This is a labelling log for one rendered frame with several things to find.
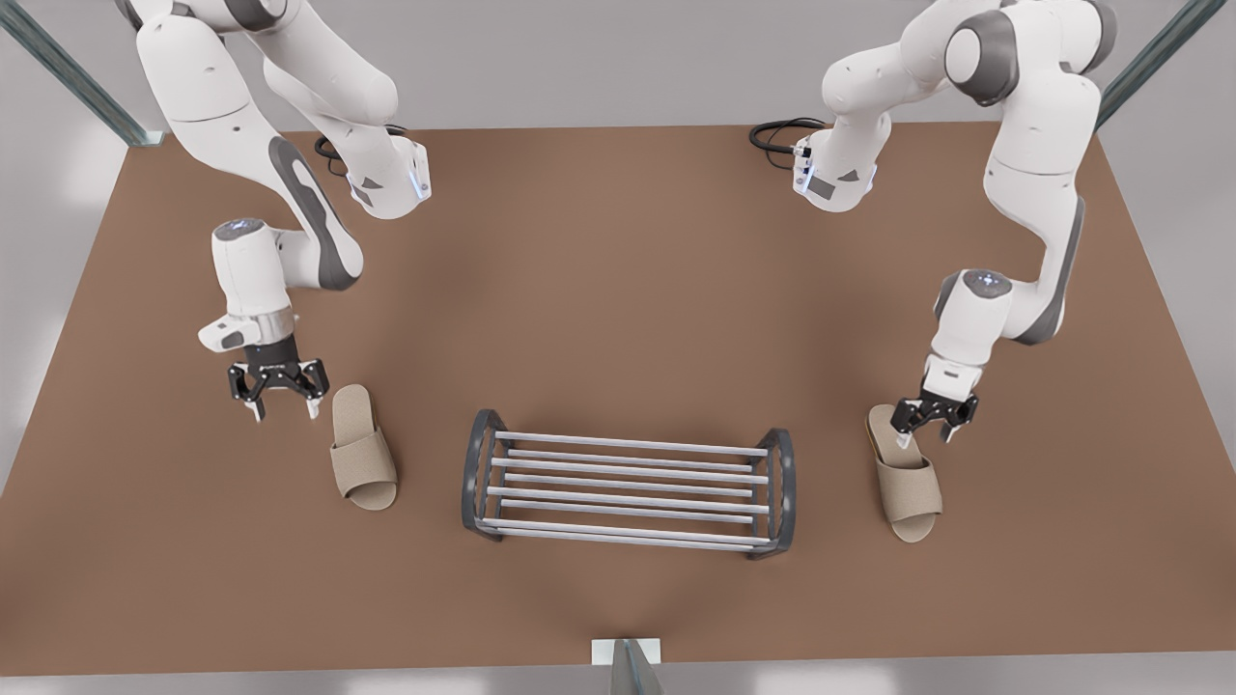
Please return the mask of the grey metal shoe rack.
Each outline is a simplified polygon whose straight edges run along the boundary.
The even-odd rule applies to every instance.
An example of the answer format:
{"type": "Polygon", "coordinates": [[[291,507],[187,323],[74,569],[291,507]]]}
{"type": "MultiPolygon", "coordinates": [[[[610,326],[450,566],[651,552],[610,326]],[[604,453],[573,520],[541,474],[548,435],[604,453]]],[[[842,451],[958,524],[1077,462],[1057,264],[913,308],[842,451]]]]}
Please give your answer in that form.
{"type": "Polygon", "coordinates": [[[509,537],[786,553],[798,531],[798,467],[786,430],[754,446],[513,432],[482,409],[468,432],[461,523],[509,537]]]}

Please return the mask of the beige slipper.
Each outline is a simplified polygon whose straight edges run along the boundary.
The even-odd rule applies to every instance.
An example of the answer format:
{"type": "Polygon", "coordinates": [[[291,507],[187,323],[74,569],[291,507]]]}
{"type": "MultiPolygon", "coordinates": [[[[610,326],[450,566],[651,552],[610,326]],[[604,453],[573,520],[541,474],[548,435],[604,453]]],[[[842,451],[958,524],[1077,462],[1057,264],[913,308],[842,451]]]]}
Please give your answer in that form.
{"type": "Polygon", "coordinates": [[[943,512],[939,479],[913,437],[901,444],[901,434],[890,423],[892,404],[874,404],[866,417],[866,432],[875,455],[880,498],[887,524],[900,540],[921,542],[943,512]]]}
{"type": "Polygon", "coordinates": [[[341,497],[358,510],[388,510],[396,501],[398,475],[375,402],[362,385],[340,388],[332,399],[331,461],[341,497]]]}

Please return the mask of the silver frame post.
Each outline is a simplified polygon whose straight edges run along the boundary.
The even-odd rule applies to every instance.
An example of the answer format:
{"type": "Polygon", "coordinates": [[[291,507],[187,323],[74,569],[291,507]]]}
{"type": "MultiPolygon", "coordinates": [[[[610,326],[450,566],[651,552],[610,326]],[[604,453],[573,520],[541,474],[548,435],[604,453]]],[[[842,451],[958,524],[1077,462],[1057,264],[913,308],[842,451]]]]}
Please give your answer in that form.
{"type": "Polygon", "coordinates": [[[116,101],[16,0],[0,0],[0,28],[129,147],[157,147],[164,134],[147,130],[116,101]]]}
{"type": "Polygon", "coordinates": [[[611,668],[608,695],[665,695],[654,669],[661,664],[660,638],[593,639],[591,663],[611,668]]]}
{"type": "Polygon", "coordinates": [[[1161,70],[1188,40],[1220,11],[1229,0],[1187,0],[1143,49],[1109,83],[1101,96],[1095,131],[1101,129],[1135,93],[1161,70]]]}

